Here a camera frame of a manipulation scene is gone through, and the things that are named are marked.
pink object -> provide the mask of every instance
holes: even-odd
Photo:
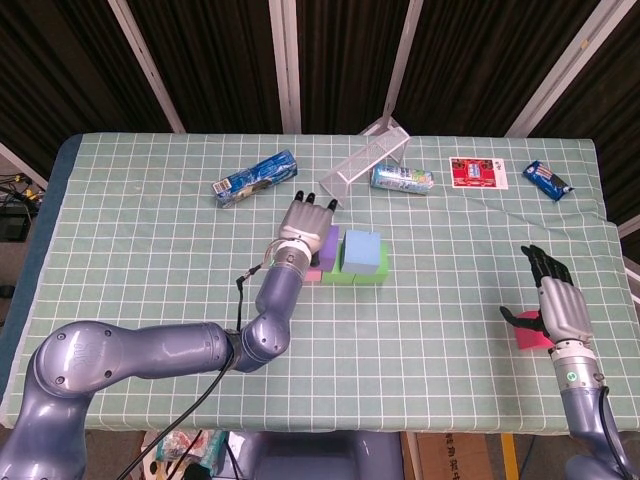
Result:
[[[523,312],[518,315],[518,318],[537,318],[537,311]],[[526,350],[529,348],[550,348],[553,347],[553,343],[542,332],[534,332],[526,328],[513,327],[516,332],[516,341],[518,342],[518,348],[520,350]]]
[[[305,282],[319,282],[322,280],[322,270],[319,268],[310,268],[304,277]]]

red card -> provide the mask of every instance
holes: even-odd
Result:
[[[454,188],[509,188],[501,158],[451,157],[449,161]]]

green grid tablecloth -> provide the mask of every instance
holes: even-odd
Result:
[[[85,135],[2,406],[13,424],[29,355],[55,328],[214,321],[231,328],[234,279],[258,263],[298,189],[366,144],[357,136]],[[211,183],[283,149],[292,180],[229,210]],[[505,160],[506,191],[452,189],[450,156]],[[552,202],[520,172],[540,159],[576,190]],[[550,359],[520,352],[498,307],[537,309],[520,246],[567,264],[591,314],[622,429],[640,421],[640,338],[615,226],[605,221],[593,144],[583,140],[415,137],[405,164],[434,173],[428,197],[354,185],[341,228],[379,231],[383,286],[307,285],[286,354],[231,373],[186,425],[270,430],[554,433],[566,423]],[[246,286],[251,307],[264,273]],[[166,426],[215,373],[132,378],[96,395],[87,427]]]

gray robot arm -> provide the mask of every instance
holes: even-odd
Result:
[[[593,331],[582,293],[573,285],[565,265],[534,245],[522,247],[522,251],[529,258],[538,287],[540,315],[536,320],[523,320],[505,307],[500,310],[512,325],[542,331],[554,343],[549,353],[569,432],[591,454],[571,458],[565,467],[566,478],[636,478],[638,471],[624,452],[606,398],[604,375],[589,346]]]
[[[0,479],[76,480],[86,466],[84,422],[94,394],[130,376],[166,378],[231,368],[250,372],[287,350],[289,321],[311,258],[333,211],[298,192],[280,226],[274,262],[256,299],[259,315],[240,332],[215,323],[127,330],[75,322],[31,357],[22,407],[0,451]]]

blue snack package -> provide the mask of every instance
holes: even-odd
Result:
[[[545,167],[539,160],[534,161],[525,168],[522,174],[556,202],[566,193],[573,190],[573,187],[567,185],[564,180]]]
[[[222,180],[212,187],[222,208],[228,208],[254,193],[298,174],[298,165],[289,150],[283,150]]]

